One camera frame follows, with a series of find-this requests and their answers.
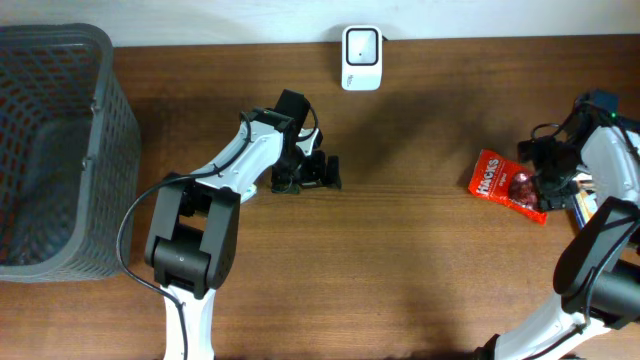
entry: white wall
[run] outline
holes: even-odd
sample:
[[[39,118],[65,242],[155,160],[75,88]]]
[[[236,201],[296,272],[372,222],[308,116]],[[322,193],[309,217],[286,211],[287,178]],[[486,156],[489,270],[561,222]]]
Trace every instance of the white wall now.
[[[0,0],[0,25],[86,22],[116,46],[640,33],[640,0]]]

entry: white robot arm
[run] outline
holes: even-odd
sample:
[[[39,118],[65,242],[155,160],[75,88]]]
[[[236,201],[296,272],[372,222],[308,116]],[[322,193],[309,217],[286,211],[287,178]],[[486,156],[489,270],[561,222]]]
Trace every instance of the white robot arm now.
[[[478,360],[556,360],[590,338],[640,318],[640,268],[619,260],[640,226],[640,137],[637,123],[619,118],[617,99],[595,91],[551,136],[518,145],[536,168],[540,208],[566,208],[576,192],[567,179],[578,168],[593,178],[599,209],[562,254],[549,300],[521,326],[494,336]],[[567,132],[559,142],[555,135]]]
[[[316,126],[302,129],[309,110]],[[256,193],[253,183],[267,168],[272,167],[274,193],[341,187],[337,157],[325,164],[324,153],[315,150],[321,141],[313,108],[302,94],[285,90],[275,109],[247,114],[233,141],[190,181],[159,190],[145,261],[170,295],[165,360],[214,358],[215,293],[233,264],[240,204]],[[207,218],[204,231],[180,223],[179,216],[196,214]]]

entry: red candy bag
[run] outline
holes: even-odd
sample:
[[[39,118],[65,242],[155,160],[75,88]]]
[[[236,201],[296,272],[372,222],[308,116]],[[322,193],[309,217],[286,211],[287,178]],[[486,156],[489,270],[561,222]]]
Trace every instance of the red candy bag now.
[[[536,211],[538,196],[532,175],[524,166],[504,159],[491,150],[482,150],[473,170],[469,191],[544,224],[547,214]]]

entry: white plastic arm segment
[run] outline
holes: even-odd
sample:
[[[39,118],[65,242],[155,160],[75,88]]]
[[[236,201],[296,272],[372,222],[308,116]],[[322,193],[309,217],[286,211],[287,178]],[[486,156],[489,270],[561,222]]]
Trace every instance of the white plastic arm segment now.
[[[640,136],[627,131],[633,146],[640,145]],[[593,176],[596,201],[602,205],[610,196],[640,205],[640,165],[629,149],[618,127],[598,127],[581,150],[582,161]]]
[[[319,129],[315,129],[315,130],[314,129],[302,129],[302,130],[300,130],[300,135],[299,135],[300,137],[307,136],[307,135],[313,133],[307,140],[298,141],[296,143],[296,145],[300,148],[300,150],[302,150],[302,153],[304,154],[304,156],[309,156],[313,152],[313,144],[315,143],[319,132],[320,132]]]
[[[188,358],[187,360],[212,360],[213,346],[211,345],[211,323],[213,321],[213,298],[216,291],[209,289],[202,300],[196,300],[193,293],[179,287],[169,285],[162,290],[175,296],[184,305],[184,321],[187,326]],[[167,310],[167,349],[164,360],[183,360],[184,342],[178,309],[165,298],[164,306]]]
[[[553,294],[551,298],[529,317],[517,329],[498,337],[494,353],[495,360],[522,360],[544,351],[558,339],[584,324],[581,313],[567,314],[562,311],[561,297]],[[572,349],[596,335],[609,332],[599,319],[591,319],[591,325],[582,334],[576,334],[553,351],[538,358],[557,360]]]
[[[243,122],[236,137],[207,165],[193,172],[193,174],[213,170],[213,164],[221,166],[235,154],[245,142],[247,125]],[[245,194],[253,182],[269,166],[280,158],[283,146],[283,135],[271,125],[259,121],[251,122],[251,143],[228,168],[219,175],[196,180],[198,183],[216,189],[228,187],[240,195]]]

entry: wooden tabletop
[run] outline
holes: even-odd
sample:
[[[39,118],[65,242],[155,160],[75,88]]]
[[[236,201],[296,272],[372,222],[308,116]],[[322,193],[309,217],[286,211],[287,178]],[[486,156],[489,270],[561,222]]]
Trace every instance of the wooden tabletop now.
[[[242,206],[235,264],[215,300],[222,358],[441,359],[516,327],[552,292],[571,215],[540,226],[474,198],[483,148],[515,156],[582,92],[618,93],[640,118],[640,36],[390,41],[382,86],[346,92],[340,44],[125,48],[115,71],[141,125],[138,189],[190,172],[238,130],[238,112],[282,89],[318,112],[344,188]],[[134,271],[154,201],[135,215]],[[583,344],[589,359],[637,359],[640,326]],[[160,359],[160,296],[104,281],[0,284],[2,359]]]

